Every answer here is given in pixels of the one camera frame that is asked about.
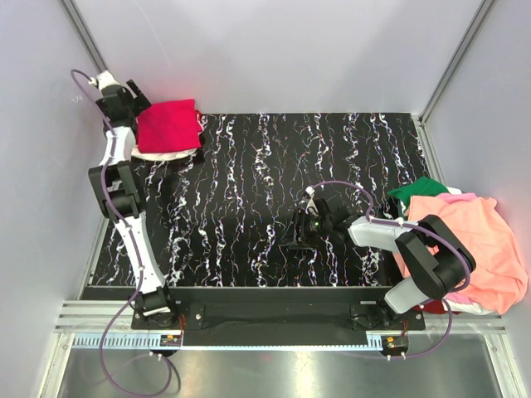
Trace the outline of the magenta t-shirt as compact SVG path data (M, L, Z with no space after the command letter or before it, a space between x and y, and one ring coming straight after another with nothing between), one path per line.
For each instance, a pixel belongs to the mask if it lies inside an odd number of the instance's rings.
M194 99L152 104L138 117L139 151L152 154L199 149L200 116Z

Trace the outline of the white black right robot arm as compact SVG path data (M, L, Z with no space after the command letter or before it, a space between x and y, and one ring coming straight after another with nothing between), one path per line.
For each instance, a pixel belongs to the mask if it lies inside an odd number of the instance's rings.
M308 250L318 237L326 236L400 254L409 276L378 300L374 311L381 323L390 322L417 305L442 300L470 284L476 261L439 216L430 214L419 221L388 220L366 211L348 222L348 209L331 209L325 199L316 196L315 189L316 186L305 189L289 227L292 236L283 246Z

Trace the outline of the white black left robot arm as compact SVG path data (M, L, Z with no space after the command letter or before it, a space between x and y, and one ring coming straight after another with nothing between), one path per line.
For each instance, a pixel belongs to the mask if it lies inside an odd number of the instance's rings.
M106 146L88 176L102 215L114 224L127 250L136 286L135 312L145 321L175 316L176 304L148 237L145 196L131 165L137 118L150 102L132 80L121 85L107 70L90 84L101 93L95 104L103 114Z

